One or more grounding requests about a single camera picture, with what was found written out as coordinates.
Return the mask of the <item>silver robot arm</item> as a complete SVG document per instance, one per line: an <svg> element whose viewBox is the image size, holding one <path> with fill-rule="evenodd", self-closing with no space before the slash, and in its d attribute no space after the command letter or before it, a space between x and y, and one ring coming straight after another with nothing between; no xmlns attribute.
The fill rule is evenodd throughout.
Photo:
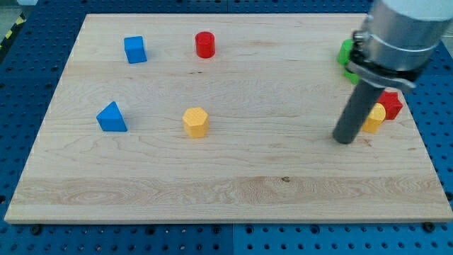
<svg viewBox="0 0 453 255"><path fill-rule="evenodd" d="M347 68L358 75L333 138L350 144L385 88L409 92L452 22L451 0L377 0L352 34Z"/></svg>

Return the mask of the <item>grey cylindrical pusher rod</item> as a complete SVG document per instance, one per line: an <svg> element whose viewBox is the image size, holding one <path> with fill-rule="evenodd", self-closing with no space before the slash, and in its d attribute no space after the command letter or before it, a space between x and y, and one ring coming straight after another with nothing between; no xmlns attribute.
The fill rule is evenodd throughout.
<svg viewBox="0 0 453 255"><path fill-rule="evenodd" d="M383 91L383 86L358 81L333 130L337 142L348 145L355 140Z"/></svg>

